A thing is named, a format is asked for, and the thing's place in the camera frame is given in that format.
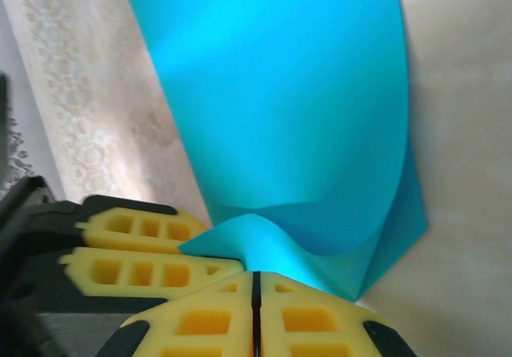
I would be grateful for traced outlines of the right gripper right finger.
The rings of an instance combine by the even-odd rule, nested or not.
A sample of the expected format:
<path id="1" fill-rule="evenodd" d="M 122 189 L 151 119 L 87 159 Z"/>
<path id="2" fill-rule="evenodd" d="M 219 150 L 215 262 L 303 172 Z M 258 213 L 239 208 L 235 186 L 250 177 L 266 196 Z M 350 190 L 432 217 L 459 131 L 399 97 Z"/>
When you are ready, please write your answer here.
<path id="1" fill-rule="evenodd" d="M 381 315 L 284 275 L 262 272 L 263 356 L 415 356 Z"/>

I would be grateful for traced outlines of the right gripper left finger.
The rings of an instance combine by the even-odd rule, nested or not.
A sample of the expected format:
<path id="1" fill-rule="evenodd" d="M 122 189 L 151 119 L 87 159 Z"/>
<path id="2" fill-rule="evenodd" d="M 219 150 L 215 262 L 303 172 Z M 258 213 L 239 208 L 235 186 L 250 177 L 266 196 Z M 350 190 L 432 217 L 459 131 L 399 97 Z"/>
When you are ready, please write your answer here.
<path id="1" fill-rule="evenodd" d="M 133 315 L 98 356 L 254 355 L 253 274 L 240 272 Z"/>

